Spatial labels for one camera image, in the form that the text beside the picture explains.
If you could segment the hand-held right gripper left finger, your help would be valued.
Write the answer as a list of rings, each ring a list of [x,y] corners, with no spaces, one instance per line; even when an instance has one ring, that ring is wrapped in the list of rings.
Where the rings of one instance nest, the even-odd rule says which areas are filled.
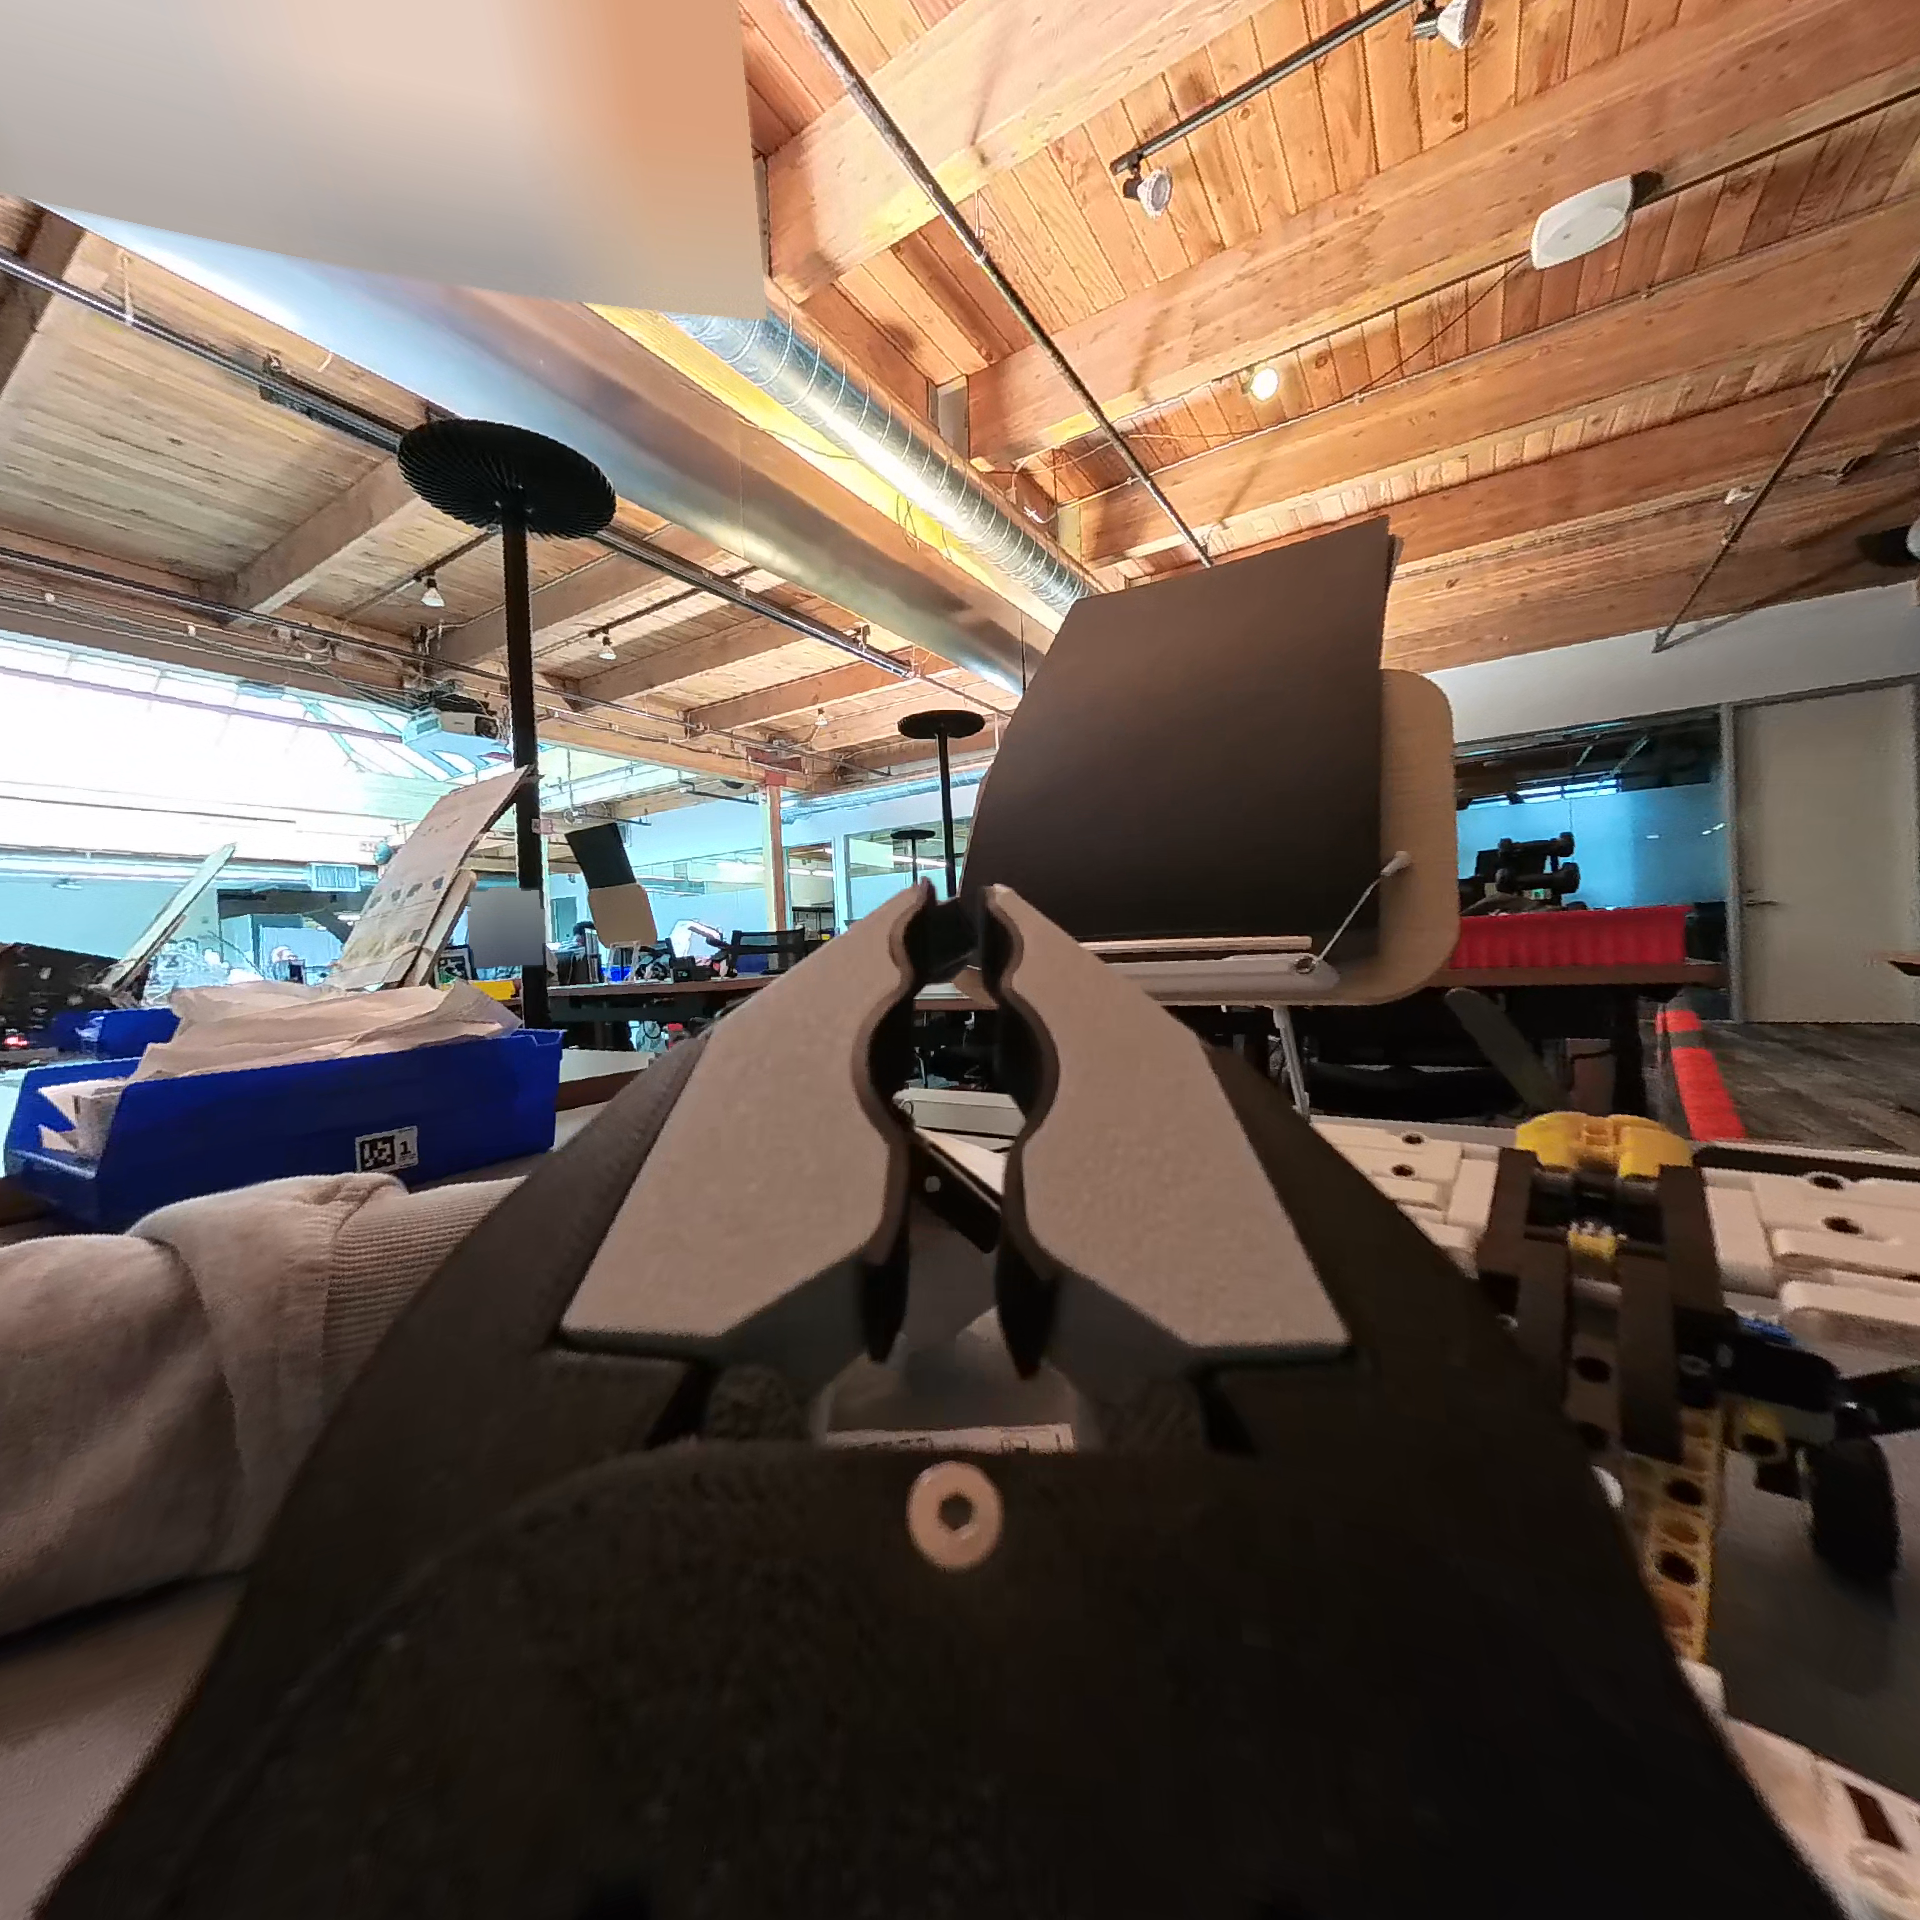
[[[560,1319],[584,1350],[717,1367],[883,1360],[906,1319],[910,1145],[877,1043],[922,983],[919,879],[698,1045]]]

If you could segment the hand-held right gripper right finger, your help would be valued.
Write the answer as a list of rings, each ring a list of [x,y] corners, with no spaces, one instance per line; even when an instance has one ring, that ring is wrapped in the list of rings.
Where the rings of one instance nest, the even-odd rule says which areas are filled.
[[[982,899],[982,973],[1023,1112],[994,1269],[1018,1372],[1167,1380],[1342,1355],[1352,1334],[1206,1043],[1008,886]]]

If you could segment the person's left forearm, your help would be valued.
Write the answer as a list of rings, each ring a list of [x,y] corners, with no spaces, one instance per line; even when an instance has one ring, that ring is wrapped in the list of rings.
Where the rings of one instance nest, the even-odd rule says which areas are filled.
[[[6,1637],[248,1568],[381,1340],[522,1183],[303,1174],[6,1245]]]

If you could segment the white yellow lego model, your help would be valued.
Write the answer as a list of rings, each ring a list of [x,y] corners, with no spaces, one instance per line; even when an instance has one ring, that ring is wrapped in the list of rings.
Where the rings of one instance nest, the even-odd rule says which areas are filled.
[[[1905,1552],[1887,1439],[1915,1432],[1915,1163],[1691,1143],[1646,1118],[1312,1129],[1454,1257],[1563,1391],[1673,1654],[1847,1916],[1915,1916],[1915,1800],[1723,1708],[1715,1553],[1737,1469],[1815,1557]]]

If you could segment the wooden background desk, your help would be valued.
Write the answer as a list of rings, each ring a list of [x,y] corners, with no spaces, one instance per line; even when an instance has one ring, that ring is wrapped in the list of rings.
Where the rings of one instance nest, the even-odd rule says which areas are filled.
[[[1723,989],[1726,963],[1627,967],[1449,967],[1427,987],[1446,997],[1487,1063],[1499,1071],[1528,1115],[1627,1112],[1650,1115],[1641,1004],[1670,1001],[1686,989]],[[1535,1046],[1536,1040],[1603,1040],[1615,1064],[1615,1089],[1598,1105],[1583,1105]]]

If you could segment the tilted screen on white stand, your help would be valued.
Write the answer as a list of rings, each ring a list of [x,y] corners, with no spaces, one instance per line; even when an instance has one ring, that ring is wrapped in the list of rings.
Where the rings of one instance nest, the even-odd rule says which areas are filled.
[[[961,899],[1000,885],[1082,944],[1299,939],[1357,1001],[1458,933],[1454,715],[1385,668],[1399,557],[1357,518],[1079,600],[1008,723]]]

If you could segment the printed cardboard panel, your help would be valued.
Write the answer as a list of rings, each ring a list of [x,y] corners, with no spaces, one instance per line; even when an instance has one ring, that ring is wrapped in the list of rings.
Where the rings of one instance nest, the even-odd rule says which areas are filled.
[[[384,991],[425,985],[474,892],[470,856],[533,771],[507,768],[454,787],[384,863],[326,985]]]

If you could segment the red plastic bin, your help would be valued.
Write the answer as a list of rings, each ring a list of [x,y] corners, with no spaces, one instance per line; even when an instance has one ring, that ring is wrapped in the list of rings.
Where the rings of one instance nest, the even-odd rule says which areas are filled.
[[[1458,923],[1453,972],[1617,968],[1646,976],[1689,963],[1687,903],[1637,908],[1563,904],[1477,913]]]

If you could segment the black dumbbell rack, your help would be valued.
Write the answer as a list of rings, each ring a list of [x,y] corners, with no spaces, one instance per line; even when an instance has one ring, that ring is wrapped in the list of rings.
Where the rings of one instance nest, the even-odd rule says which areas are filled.
[[[1578,838],[1560,831],[1545,838],[1499,838],[1474,855],[1458,879],[1464,918],[1536,913],[1566,908],[1581,889]]]

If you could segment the crumpled white paper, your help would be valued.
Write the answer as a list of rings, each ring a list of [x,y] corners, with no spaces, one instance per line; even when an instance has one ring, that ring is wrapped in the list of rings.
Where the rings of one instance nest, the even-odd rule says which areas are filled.
[[[336,1063],[522,1028],[504,1001],[466,980],[381,991],[249,980],[178,991],[173,1012],[177,1033],[142,1051],[130,1084]]]

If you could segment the blue plastic bin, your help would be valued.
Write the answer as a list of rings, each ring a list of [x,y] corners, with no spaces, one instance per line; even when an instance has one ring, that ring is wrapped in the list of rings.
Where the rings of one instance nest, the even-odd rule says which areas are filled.
[[[128,1076],[133,1061],[40,1068],[16,1096],[6,1173],[93,1231],[307,1174],[434,1183],[551,1150],[560,1059],[557,1030],[522,1028],[147,1081]]]

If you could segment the grey door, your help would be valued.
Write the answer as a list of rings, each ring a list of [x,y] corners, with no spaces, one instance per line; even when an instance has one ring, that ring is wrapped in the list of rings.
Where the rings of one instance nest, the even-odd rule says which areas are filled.
[[[1915,686],[1736,705],[1726,753],[1736,1017],[1915,1024]]]

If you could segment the white ceiling access point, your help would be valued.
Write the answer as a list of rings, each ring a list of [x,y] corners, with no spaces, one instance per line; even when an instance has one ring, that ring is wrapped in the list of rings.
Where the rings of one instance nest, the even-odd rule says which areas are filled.
[[[1662,173],[1637,171],[1551,204],[1539,213],[1528,238],[1529,268],[1551,271],[1615,244],[1631,225],[1635,211],[1662,184]]]

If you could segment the silver ventilation duct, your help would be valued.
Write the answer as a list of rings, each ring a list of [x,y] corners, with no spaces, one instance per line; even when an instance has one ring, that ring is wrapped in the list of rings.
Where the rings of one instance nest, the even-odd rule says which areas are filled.
[[[618,495],[978,676],[1023,686],[1059,597],[897,512],[584,304],[360,271],[59,205],[62,215],[456,416],[525,424]]]

